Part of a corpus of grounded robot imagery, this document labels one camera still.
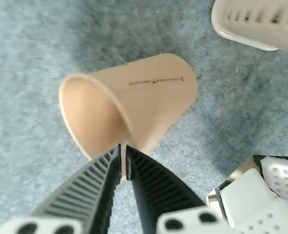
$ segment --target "tan paper cup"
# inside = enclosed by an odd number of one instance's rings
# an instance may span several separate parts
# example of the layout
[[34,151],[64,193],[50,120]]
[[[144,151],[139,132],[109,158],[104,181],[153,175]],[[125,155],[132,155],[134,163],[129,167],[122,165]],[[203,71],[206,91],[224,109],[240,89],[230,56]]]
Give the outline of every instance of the tan paper cup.
[[59,99],[66,126],[90,159],[118,143],[148,154],[195,100],[197,81],[180,57],[160,54],[86,74],[72,74]]

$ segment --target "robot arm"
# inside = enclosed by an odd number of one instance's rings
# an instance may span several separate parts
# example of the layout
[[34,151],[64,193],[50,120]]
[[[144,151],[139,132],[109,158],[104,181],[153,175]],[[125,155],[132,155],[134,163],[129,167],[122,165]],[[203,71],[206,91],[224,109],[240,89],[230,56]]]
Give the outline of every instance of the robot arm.
[[[132,147],[126,150],[144,234],[235,233],[168,169]],[[106,234],[120,179],[118,146],[71,176],[31,216],[9,220],[0,234]]]

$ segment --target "screw hole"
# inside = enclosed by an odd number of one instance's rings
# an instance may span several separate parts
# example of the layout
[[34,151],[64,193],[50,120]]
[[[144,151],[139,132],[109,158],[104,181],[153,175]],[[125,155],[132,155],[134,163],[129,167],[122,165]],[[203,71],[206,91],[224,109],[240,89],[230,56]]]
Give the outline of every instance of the screw hole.
[[17,234],[33,234],[36,229],[37,225],[35,223],[27,223],[18,230]]
[[183,224],[180,221],[176,220],[176,219],[169,219],[165,223],[165,227],[168,230],[179,230],[179,229],[183,228]]
[[245,16],[245,21],[248,22],[250,18],[250,11],[247,12],[246,16]]
[[58,228],[54,234],[73,234],[74,229],[71,226],[62,226]]
[[213,216],[212,214],[209,213],[203,213],[199,216],[199,219],[203,222],[203,223],[214,223],[217,221],[217,218],[215,216]]

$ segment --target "cup rim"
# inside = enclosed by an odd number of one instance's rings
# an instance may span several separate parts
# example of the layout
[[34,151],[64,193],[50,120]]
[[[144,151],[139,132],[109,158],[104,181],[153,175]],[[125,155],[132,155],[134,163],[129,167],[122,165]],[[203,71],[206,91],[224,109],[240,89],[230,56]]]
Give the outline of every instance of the cup rim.
[[69,124],[68,119],[66,117],[65,110],[64,110],[64,104],[63,104],[63,88],[67,82],[74,80],[74,79],[87,80],[89,82],[92,82],[93,84],[96,84],[110,98],[110,100],[113,102],[113,104],[116,106],[117,110],[119,111],[119,114],[121,115],[121,117],[124,121],[124,124],[126,126],[126,130],[127,130],[127,134],[128,134],[128,139],[127,139],[128,144],[134,144],[134,139],[133,139],[134,135],[133,135],[133,129],[132,129],[132,125],[131,125],[131,120],[128,117],[128,115],[126,114],[126,111],[125,111],[123,105],[121,105],[121,103],[119,102],[116,95],[106,85],[104,85],[100,80],[95,79],[92,74],[88,75],[88,74],[84,74],[84,73],[73,73],[73,74],[67,75],[60,86],[60,89],[59,89],[59,106],[60,106],[62,118],[65,122],[65,125],[66,125],[68,131],[70,132],[71,137],[75,141],[76,145],[78,145],[79,149],[84,154],[84,156],[86,156],[89,160],[92,160],[92,158],[89,157],[88,153],[81,146],[81,144],[77,140],[74,132],[72,131],[72,128],[70,127],[70,124]]

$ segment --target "blue carpet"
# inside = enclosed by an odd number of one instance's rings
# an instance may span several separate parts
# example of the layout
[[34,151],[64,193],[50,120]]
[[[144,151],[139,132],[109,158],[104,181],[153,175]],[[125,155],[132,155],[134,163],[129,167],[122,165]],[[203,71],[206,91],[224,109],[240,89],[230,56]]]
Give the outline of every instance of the blue carpet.
[[[252,154],[288,156],[288,52],[219,37],[213,1],[0,0],[0,224],[30,213],[87,159],[58,107],[73,72],[163,52],[197,73],[192,107],[153,150],[202,198]],[[110,233],[141,233],[132,187]]]

